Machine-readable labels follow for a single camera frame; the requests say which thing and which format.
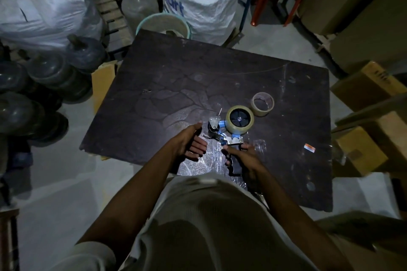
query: tape roll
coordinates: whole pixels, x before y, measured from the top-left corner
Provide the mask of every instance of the tape roll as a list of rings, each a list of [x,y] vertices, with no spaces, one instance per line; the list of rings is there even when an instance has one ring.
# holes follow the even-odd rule
[[[254,104],[254,100],[263,100],[267,104],[267,110],[259,109],[256,104]],[[273,97],[265,92],[259,92],[254,95],[252,98],[252,111],[257,117],[263,117],[269,113],[270,110],[274,108],[274,99]]]
[[[233,106],[226,113],[225,126],[231,134],[243,135],[252,127],[253,123],[253,113],[245,106]]]

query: dark wooden table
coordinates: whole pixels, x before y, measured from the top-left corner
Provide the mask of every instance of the dark wooden table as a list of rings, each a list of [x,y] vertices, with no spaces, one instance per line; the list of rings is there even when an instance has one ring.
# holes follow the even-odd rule
[[[188,124],[207,122],[234,105],[249,107],[260,91],[271,94],[275,106],[255,118],[245,139],[265,142],[266,166],[299,205],[331,211],[325,68],[141,30],[80,149],[143,165]],[[178,173],[224,169],[227,175],[221,161],[211,141],[199,162],[184,161]]]

